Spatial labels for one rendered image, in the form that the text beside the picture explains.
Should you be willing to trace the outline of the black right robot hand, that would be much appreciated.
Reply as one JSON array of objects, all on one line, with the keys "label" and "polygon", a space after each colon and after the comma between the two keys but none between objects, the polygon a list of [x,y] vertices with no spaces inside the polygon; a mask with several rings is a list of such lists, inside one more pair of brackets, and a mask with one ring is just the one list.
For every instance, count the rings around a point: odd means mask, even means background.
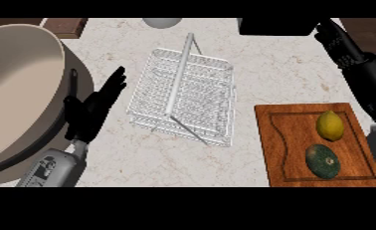
[{"label": "black right robot hand", "polygon": [[341,72],[358,105],[376,121],[376,54],[359,49],[330,19],[319,21],[315,30],[313,38]]}]

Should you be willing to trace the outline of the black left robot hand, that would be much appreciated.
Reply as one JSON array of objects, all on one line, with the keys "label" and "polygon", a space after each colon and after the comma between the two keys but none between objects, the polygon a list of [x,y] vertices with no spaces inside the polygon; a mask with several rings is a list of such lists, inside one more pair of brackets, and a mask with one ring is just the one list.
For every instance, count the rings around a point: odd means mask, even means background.
[{"label": "black left robot hand", "polygon": [[82,102],[73,96],[64,97],[64,120],[69,124],[64,134],[66,140],[75,139],[89,143],[95,138],[110,108],[126,87],[125,79],[125,68],[117,67],[101,88],[91,92]]}]

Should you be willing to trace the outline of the brown wooden cutting board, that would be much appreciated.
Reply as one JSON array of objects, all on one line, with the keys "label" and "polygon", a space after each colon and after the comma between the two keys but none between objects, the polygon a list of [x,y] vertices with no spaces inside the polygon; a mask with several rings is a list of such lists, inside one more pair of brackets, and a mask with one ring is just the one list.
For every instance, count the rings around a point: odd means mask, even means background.
[{"label": "brown wooden cutting board", "polygon": [[[376,187],[376,161],[347,103],[256,105],[253,111],[271,187]],[[315,130],[325,111],[343,122],[337,141],[322,139]],[[325,145],[339,160],[339,172],[330,179],[316,177],[305,163],[305,150],[313,144]]]}]

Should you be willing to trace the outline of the dark green squash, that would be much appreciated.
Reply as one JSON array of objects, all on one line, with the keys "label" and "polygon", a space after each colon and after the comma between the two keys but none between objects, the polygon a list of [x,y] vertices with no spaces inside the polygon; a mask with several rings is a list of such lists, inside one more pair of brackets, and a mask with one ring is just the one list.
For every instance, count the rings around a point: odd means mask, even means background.
[{"label": "dark green squash", "polygon": [[310,144],[305,149],[305,164],[312,174],[331,179],[340,170],[340,162],[333,150],[322,144]]}]

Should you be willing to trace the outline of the dark brown corner object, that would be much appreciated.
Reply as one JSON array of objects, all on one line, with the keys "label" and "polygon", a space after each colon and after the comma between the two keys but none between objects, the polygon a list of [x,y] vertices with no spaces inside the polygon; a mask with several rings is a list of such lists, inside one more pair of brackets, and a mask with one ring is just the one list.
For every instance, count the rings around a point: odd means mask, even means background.
[{"label": "dark brown corner object", "polygon": [[376,18],[340,18],[340,23],[361,50],[376,54]]}]

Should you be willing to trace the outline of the large beige bowl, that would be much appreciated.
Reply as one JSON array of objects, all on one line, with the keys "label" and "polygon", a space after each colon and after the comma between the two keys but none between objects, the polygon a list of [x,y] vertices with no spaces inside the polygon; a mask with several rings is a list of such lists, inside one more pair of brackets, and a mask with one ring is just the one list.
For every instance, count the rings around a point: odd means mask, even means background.
[{"label": "large beige bowl", "polygon": [[0,185],[50,149],[66,149],[63,99],[94,91],[89,71],[57,36],[29,24],[0,26]]}]

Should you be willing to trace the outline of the black box appliance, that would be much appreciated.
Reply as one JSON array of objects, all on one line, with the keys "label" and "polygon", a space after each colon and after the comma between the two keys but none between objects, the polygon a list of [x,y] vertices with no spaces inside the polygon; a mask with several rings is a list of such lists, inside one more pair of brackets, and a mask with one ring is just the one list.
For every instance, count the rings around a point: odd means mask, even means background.
[{"label": "black box appliance", "polygon": [[237,31],[244,36],[306,36],[316,24],[315,18],[238,18]]}]

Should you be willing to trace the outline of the yellow lemon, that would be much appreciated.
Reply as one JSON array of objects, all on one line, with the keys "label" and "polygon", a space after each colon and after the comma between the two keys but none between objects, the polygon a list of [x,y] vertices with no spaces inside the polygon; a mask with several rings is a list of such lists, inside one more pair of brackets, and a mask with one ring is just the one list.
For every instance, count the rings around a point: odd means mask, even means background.
[{"label": "yellow lemon", "polygon": [[333,111],[324,112],[315,122],[318,135],[328,141],[336,141],[343,135],[343,122]]}]

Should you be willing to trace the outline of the brown wooden block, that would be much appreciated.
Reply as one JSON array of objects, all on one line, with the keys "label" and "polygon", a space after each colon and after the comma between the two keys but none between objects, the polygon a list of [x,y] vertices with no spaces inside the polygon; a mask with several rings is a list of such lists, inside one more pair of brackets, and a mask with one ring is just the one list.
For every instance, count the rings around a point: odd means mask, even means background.
[{"label": "brown wooden block", "polygon": [[60,39],[78,39],[80,37],[86,22],[86,18],[48,18],[44,23],[44,28]]}]

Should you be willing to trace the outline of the pale grey round object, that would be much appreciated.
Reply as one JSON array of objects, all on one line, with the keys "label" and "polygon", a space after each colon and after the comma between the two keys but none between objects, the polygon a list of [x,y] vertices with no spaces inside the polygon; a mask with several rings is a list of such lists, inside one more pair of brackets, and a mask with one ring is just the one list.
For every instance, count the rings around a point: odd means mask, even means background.
[{"label": "pale grey round object", "polygon": [[144,18],[145,24],[156,29],[172,27],[182,19],[181,18]]}]

